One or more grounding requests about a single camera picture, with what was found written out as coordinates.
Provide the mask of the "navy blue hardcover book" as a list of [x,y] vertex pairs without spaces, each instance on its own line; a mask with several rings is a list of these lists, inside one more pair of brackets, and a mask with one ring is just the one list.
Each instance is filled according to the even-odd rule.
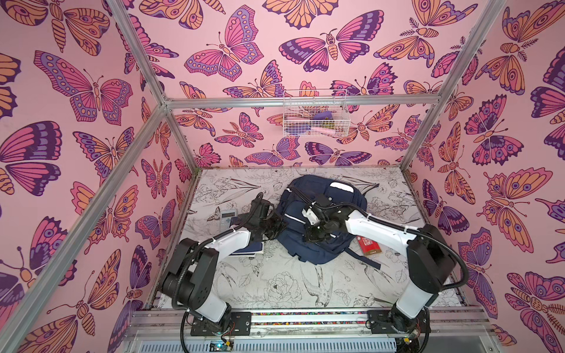
[[255,257],[258,254],[263,254],[263,242],[254,242],[232,253],[231,257]]

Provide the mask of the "navy blue backpack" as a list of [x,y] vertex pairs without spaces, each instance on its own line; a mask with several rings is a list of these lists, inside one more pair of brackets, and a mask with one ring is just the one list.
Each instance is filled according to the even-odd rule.
[[307,205],[313,205],[328,215],[337,211],[365,211],[367,201],[365,195],[356,187],[338,180],[315,175],[294,179],[283,192],[276,209],[287,222],[287,228],[277,239],[288,254],[303,263],[322,265],[346,253],[377,270],[381,268],[381,264],[350,249],[355,236],[349,232],[329,241],[305,241],[307,219],[302,215],[302,211]]

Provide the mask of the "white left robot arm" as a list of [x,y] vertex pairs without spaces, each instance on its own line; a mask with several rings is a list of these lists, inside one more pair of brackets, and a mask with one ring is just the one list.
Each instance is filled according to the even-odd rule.
[[216,268],[232,253],[276,238],[286,223],[276,207],[259,193],[244,213],[224,232],[205,241],[185,238],[176,246],[158,290],[171,300],[173,309],[183,310],[203,322],[207,330],[222,335],[233,326],[232,307],[212,292]]

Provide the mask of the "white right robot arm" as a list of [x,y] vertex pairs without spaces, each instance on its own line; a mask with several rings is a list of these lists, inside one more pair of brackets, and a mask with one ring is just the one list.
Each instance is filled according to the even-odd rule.
[[426,224],[417,228],[397,224],[372,216],[355,204],[334,204],[324,195],[311,199],[294,186],[288,191],[305,203],[303,216],[308,220],[305,225],[308,241],[326,240],[338,231],[348,232],[406,257],[409,284],[392,305],[387,318],[370,319],[370,327],[390,327],[393,332],[409,335],[419,323],[420,313],[429,315],[429,307],[439,293],[468,283],[467,265],[444,242],[435,226]]

